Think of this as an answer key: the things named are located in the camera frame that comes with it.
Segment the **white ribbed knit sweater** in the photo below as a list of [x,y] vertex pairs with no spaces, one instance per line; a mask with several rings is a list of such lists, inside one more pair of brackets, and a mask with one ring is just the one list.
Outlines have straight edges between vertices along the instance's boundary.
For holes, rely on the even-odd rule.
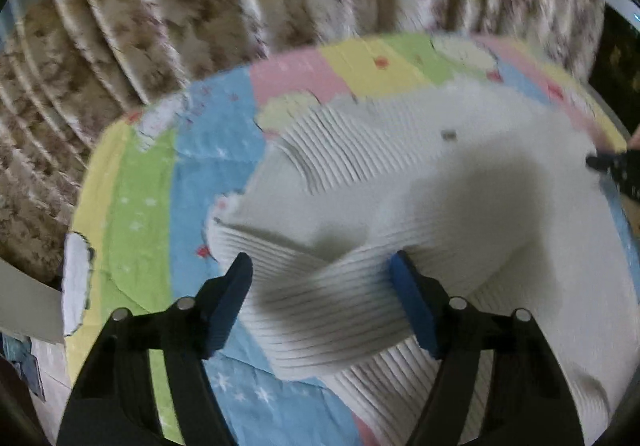
[[438,368],[387,273],[399,250],[480,310],[533,313],[592,444],[639,364],[638,248],[592,147],[501,84],[341,95],[216,199],[207,242],[221,266],[252,258],[240,317],[274,374],[321,380],[380,444],[409,437]]

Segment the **floral beige curtain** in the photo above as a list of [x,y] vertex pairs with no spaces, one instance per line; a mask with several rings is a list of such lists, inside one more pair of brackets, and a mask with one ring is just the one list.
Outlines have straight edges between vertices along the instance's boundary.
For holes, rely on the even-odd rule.
[[605,0],[1,0],[1,255],[40,281],[96,140],[122,115],[219,70],[375,32],[532,41],[591,73]]

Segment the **colourful cartoon quilt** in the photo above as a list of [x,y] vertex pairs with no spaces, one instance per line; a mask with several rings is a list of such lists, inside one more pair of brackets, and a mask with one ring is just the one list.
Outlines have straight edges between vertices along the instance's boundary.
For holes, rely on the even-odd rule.
[[[63,287],[70,380],[80,373],[112,310],[166,309],[219,276],[205,244],[205,216],[219,195],[239,192],[276,128],[295,108],[357,96],[440,86],[460,77],[494,81],[548,107],[592,118],[605,140],[624,146],[610,115],[564,69],[526,42],[503,36],[385,35],[284,52],[196,81],[180,114],[171,96],[117,121],[93,152],[65,242],[88,266],[87,287]],[[240,445],[377,445],[384,426],[362,420],[321,380],[280,381],[242,324],[205,370]]]

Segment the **white board panel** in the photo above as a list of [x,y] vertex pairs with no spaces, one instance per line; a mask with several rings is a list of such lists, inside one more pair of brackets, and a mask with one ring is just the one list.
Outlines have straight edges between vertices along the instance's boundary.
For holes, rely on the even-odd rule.
[[62,295],[1,261],[0,325],[2,333],[62,343]]

